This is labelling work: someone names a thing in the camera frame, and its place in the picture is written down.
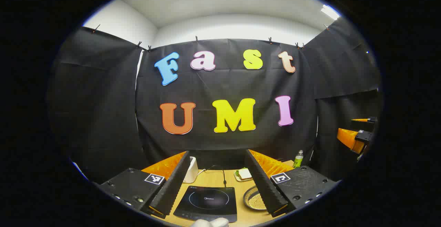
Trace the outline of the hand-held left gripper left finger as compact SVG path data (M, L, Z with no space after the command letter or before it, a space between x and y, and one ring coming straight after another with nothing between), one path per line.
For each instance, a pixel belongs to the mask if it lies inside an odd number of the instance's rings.
M98 185L118 202L164 219L170 214L191 158L184 151L145 169L128 168Z

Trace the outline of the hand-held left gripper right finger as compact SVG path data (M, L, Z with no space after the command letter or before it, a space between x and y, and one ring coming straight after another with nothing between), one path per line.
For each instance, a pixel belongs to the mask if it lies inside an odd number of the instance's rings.
M308 166L293 168L250 149L245 150L245 166L272 217L304 208L340 183Z

